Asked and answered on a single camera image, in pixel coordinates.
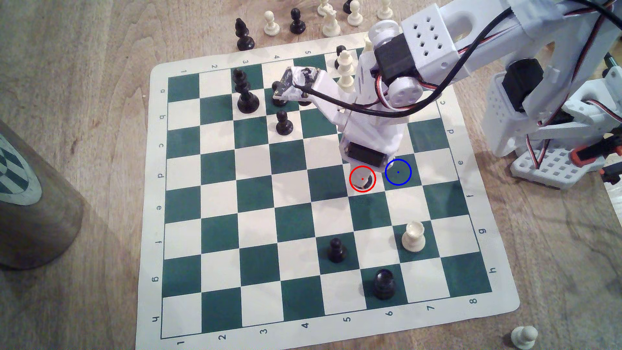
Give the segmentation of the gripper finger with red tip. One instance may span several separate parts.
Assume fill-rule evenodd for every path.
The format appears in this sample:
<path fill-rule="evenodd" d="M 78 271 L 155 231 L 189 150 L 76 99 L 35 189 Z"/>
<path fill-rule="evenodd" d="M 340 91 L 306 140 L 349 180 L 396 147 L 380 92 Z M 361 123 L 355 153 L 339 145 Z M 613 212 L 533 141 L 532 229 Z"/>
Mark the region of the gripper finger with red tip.
<path fill-rule="evenodd" d="M 350 182 L 355 189 L 369 189 L 369 169 L 366 166 L 352 165 Z"/>

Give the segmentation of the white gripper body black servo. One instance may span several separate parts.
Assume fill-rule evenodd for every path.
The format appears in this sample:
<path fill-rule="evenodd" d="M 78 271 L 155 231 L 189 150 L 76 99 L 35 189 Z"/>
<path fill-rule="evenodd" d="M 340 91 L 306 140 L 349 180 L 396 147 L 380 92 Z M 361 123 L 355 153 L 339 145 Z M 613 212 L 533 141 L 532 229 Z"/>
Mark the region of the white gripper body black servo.
<path fill-rule="evenodd" d="M 340 100 L 349 104 L 367 104 L 374 111 L 390 112 L 376 94 L 377 65 L 358 63 L 352 84 L 346 90 L 339 84 Z M 384 118 L 346 109 L 340 113 L 338 131 L 343 136 L 340 152 L 351 169 L 385 169 L 397 155 L 406 130 L 406 117 Z"/>

